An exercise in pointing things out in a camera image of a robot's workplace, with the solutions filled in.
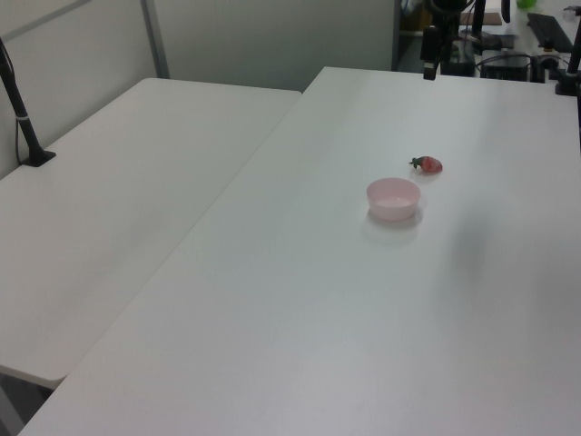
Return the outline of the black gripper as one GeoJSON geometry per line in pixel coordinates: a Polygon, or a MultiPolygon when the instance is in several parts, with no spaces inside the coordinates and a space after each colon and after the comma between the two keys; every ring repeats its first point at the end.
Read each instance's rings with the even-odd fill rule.
{"type": "Polygon", "coordinates": [[[440,50],[440,30],[431,25],[423,30],[420,48],[420,59],[423,64],[423,79],[434,81],[437,75],[438,66],[435,63],[440,50]]]}

